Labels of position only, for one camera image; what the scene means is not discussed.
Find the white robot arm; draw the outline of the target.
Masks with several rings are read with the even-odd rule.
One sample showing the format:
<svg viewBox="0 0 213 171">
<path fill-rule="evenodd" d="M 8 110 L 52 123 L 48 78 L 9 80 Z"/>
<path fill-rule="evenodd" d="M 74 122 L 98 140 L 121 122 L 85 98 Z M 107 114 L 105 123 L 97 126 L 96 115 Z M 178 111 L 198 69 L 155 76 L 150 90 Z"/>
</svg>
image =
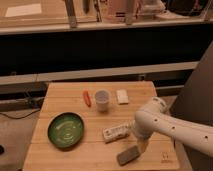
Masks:
<svg viewBox="0 0 213 171">
<path fill-rule="evenodd" d="M 177 119 L 165 114 L 167 105 L 159 97 L 150 98 L 134 115 L 132 131 L 138 140 L 154 132 L 169 136 L 213 157 L 213 127 Z"/>
</svg>

